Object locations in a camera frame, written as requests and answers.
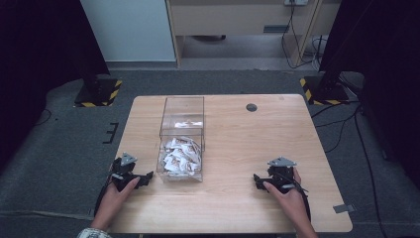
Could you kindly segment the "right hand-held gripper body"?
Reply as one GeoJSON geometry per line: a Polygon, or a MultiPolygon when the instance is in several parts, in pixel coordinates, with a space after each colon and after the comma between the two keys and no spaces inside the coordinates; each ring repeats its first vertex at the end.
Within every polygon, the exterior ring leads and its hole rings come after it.
{"type": "Polygon", "coordinates": [[[285,157],[279,157],[267,164],[269,165],[267,169],[269,183],[274,185],[281,193],[288,193],[294,188],[293,168],[296,166],[295,162],[285,157]]]}

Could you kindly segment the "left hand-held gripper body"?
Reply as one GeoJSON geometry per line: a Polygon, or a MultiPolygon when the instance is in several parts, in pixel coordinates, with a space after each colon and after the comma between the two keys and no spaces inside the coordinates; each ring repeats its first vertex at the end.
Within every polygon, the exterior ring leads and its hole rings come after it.
{"type": "Polygon", "coordinates": [[[111,181],[116,185],[119,191],[122,191],[126,185],[138,177],[133,174],[133,169],[138,159],[124,152],[123,155],[117,158],[111,169],[111,181]]]}

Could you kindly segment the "person's right hand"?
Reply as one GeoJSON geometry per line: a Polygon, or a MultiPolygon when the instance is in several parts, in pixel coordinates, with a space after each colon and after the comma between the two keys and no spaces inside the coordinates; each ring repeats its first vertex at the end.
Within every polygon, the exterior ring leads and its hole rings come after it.
{"type": "Polygon", "coordinates": [[[303,197],[297,189],[291,189],[288,193],[281,193],[269,182],[263,183],[267,191],[277,200],[282,211],[291,221],[297,238],[318,238],[311,221],[309,220],[303,197]]]}

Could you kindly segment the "person's left hand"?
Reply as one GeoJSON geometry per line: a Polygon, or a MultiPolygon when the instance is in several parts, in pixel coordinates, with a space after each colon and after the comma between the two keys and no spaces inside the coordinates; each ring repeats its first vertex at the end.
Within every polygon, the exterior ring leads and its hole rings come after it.
{"type": "Polygon", "coordinates": [[[111,182],[105,190],[90,227],[105,231],[119,213],[131,192],[135,189],[138,181],[139,178],[132,179],[121,191],[111,182]]]}

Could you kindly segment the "pile of white packets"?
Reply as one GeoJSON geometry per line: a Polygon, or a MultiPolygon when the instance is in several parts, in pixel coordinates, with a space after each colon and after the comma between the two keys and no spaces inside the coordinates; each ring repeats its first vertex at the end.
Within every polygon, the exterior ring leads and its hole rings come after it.
{"type": "Polygon", "coordinates": [[[189,137],[173,137],[160,148],[157,169],[171,177],[193,177],[202,169],[202,148],[189,137]]]}

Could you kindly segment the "clear plastic box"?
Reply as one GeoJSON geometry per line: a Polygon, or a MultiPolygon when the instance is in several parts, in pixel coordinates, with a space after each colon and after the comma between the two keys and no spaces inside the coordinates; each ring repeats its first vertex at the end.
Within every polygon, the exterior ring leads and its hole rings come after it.
{"type": "Polygon", "coordinates": [[[169,96],[159,130],[157,173],[163,182],[203,181],[203,96],[169,96]]]}

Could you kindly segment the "patterned sleeve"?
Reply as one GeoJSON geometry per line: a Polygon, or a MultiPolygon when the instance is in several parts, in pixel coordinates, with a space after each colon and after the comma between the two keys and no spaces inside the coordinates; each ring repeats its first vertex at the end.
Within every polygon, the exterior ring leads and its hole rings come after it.
{"type": "Polygon", "coordinates": [[[96,228],[84,228],[81,230],[76,238],[113,238],[110,234],[106,231],[96,228]]]}

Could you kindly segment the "grey tape strip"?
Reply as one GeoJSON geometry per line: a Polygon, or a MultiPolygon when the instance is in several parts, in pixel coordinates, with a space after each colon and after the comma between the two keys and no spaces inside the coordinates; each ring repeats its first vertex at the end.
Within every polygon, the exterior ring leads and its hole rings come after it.
{"type": "Polygon", "coordinates": [[[354,212],[357,209],[352,204],[340,204],[333,207],[336,213],[354,212]]]}

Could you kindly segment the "black stand with striped base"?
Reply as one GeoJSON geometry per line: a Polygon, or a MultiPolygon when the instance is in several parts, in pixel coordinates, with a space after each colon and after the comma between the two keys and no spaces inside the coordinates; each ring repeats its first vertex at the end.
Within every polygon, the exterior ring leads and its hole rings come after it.
{"type": "Polygon", "coordinates": [[[300,80],[309,104],[327,104],[333,101],[341,103],[349,99],[345,89],[339,84],[339,77],[361,20],[373,2],[374,0],[342,0],[320,65],[321,75],[305,76],[300,80]]]}
{"type": "Polygon", "coordinates": [[[74,105],[76,107],[110,106],[118,94],[122,81],[115,78],[99,78],[100,74],[110,74],[102,55],[75,50],[72,57],[75,69],[83,81],[74,105]]]}

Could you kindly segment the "dark curtain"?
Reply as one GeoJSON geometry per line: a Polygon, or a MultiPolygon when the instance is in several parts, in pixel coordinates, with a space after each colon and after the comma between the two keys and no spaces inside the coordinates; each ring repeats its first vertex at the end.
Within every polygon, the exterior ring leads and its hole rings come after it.
{"type": "Polygon", "coordinates": [[[108,72],[80,0],[0,0],[0,173],[50,90],[108,72]]]}
{"type": "Polygon", "coordinates": [[[387,154],[420,185],[420,0],[342,0],[321,70],[365,77],[387,154]]]}

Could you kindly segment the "beige wooden cabinet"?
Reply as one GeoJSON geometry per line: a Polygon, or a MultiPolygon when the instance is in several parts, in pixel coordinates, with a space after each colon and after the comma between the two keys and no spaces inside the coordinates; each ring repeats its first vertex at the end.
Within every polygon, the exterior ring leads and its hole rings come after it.
{"type": "Polygon", "coordinates": [[[175,57],[186,36],[282,34],[294,64],[303,62],[310,39],[330,34],[342,0],[309,0],[284,6],[284,0],[165,0],[175,57]]]}

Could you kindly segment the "white wall panel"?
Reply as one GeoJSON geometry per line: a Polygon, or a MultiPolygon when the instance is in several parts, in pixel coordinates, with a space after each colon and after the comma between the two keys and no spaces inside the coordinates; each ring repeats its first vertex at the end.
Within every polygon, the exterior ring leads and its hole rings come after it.
{"type": "Polygon", "coordinates": [[[165,0],[81,0],[108,62],[175,61],[165,0]]]}

